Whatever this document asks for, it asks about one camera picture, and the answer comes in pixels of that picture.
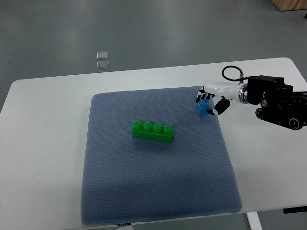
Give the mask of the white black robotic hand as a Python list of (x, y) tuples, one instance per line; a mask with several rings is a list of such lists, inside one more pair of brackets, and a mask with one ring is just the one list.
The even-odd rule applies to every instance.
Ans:
[(211, 97), (220, 96), (221, 99), (214, 108), (207, 111), (211, 115), (220, 115), (230, 106), (230, 100), (247, 104), (247, 94), (248, 85), (246, 83), (218, 82), (203, 86), (197, 94), (196, 103), (199, 103), (202, 99), (209, 100)]

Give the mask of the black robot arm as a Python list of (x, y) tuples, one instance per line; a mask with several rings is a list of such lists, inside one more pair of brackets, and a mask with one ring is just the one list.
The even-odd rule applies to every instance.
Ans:
[(255, 115), (292, 130), (307, 125), (307, 92), (295, 92), (282, 77), (250, 76), (247, 82), (247, 102), (260, 105)]

